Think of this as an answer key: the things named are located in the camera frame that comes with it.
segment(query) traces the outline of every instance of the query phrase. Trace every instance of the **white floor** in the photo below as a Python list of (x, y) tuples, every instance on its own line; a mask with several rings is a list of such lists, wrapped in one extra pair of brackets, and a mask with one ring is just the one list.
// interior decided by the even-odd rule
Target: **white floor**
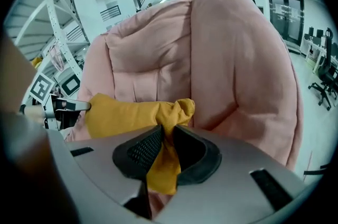
[(290, 54), (298, 75), (304, 103), (304, 131), (301, 150), (297, 159), (295, 173), (306, 183), (318, 180), (316, 175), (303, 176), (304, 170), (318, 170), (327, 164), (338, 141), (338, 107), (334, 107), (334, 99), (330, 97), (332, 109), (327, 111), (326, 101), (319, 106), (320, 93), (307, 87), (312, 82), (320, 84), (318, 76), (312, 73), (313, 68), (301, 55)]

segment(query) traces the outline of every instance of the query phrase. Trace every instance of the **yellow cloth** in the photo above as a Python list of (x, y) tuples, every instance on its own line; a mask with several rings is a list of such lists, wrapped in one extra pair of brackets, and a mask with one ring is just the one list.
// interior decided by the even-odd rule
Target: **yellow cloth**
[(148, 188), (162, 194), (176, 193), (176, 177), (181, 172), (172, 132), (177, 124), (188, 125), (195, 112), (191, 99), (170, 102), (120, 102), (97, 94), (86, 112), (86, 125), (92, 138), (118, 135), (146, 126), (163, 125), (165, 139), (154, 164), (147, 173)]
[(34, 68), (38, 68), (39, 65), (41, 64), (42, 59), (40, 57), (36, 57), (34, 60), (32, 60), (32, 66), (34, 66)]

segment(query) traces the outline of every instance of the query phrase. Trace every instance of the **glass door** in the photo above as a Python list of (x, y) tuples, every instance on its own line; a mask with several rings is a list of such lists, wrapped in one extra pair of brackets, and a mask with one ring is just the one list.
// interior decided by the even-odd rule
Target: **glass door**
[(270, 20), (284, 40), (301, 45), (304, 0), (270, 0)]

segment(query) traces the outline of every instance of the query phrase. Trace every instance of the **black mesh pad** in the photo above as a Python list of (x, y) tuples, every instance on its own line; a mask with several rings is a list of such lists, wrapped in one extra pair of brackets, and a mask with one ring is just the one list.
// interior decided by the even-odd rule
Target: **black mesh pad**
[(145, 139), (129, 148), (127, 155), (147, 172), (152, 167), (159, 151), (161, 150), (162, 133), (161, 130), (154, 132)]
[(117, 146), (112, 160), (125, 177), (146, 180), (162, 147), (164, 132), (161, 125)]

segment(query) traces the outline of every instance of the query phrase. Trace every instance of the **office chair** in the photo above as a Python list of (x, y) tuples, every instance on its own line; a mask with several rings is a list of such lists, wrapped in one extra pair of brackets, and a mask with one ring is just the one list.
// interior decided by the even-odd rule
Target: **office chair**
[(317, 83), (312, 83), (310, 86), (308, 86), (309, 89), (314, 88), (317, 91), (319, 91), (322, 95), (322, 99), (318, 102), (318, 105), (320, 106), (324, 99), (326, 99), (328, 103), (327, 110), (331, 109), (331, 103), (327, 97), (326, 91), (330, 90), (332, 91), (332, 88), (334, 84), (337, 82), (337, 78), (335, 79), (333, 77), (334, 73), (330, 73), (330, 68), (331, 68), (331, 51), (332, 51), (332, 38), (333, 38), (333, 33), (330, 28), (327, 28), (325, 32), (326, 36), (326, 58), (320, 68), (318, 69), (318, 75), (320, 80), (322, 80), (321, 85), (324, 85), (324, 88), (322, 88), (320, 85)]
[[(332, 44), (331, 56), (336, 57), (336, 59), (338, 59), (338, 45), (337, 45), (337, 43)], [(337, 69), (338, 69), (338, 66), (335, 65), (334, 63), (331, 63), (331, 68), (329, 70), (329, 73), (334, 75), (334, 73), (337, 71)], [(332, 88), (330, 88), (328, 90), (328, 95), (331, 95), (331, 93), (333, 93), (334, 94), (334, 100), (337, 100), (337, 92), (338, 92), (338, 82), (336, 81), (333, 84)]]

